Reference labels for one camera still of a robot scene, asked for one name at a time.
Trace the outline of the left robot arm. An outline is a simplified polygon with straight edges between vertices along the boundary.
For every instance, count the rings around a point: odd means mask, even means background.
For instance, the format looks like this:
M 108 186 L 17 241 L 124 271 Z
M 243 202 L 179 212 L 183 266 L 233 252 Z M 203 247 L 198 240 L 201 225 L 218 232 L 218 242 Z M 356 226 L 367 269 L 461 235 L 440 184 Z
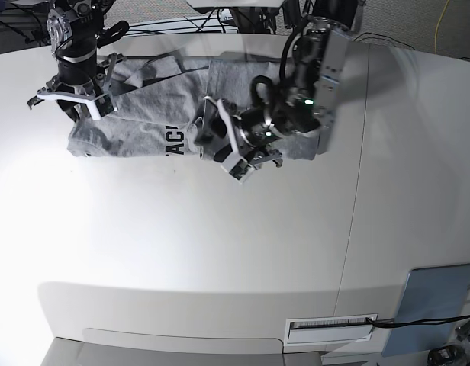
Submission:
M 243 167 L 312 160 L 327 149 L 349 44 L 363 1 L 315 1 L 285 41 L 277 63 L 212 60 L 192 143 L 220 164 Z

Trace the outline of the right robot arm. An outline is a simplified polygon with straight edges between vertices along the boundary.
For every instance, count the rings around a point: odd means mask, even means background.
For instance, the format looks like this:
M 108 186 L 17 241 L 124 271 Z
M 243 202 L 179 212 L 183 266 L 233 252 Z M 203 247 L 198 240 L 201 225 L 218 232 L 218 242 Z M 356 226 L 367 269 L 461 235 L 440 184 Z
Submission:
M 113 1 L 52 1 L 47 17 L 51 52 L 57 74 L 37 90 L 27 105 L 55 101 L 69 118 L 81 114 L 100 120 L 116 111 L 111 80 L 122 54 L 98 58 L 98 50 L 120 40 L 130 29 L 126 21 L 105 27 Z

